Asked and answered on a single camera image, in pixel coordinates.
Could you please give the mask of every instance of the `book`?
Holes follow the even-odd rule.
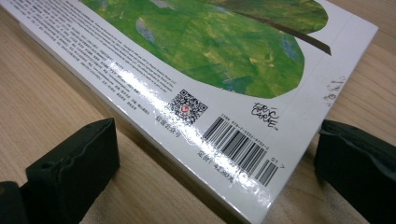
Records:
[[[243,221],[262,223],[377,27],[323,0],[1,0]]]

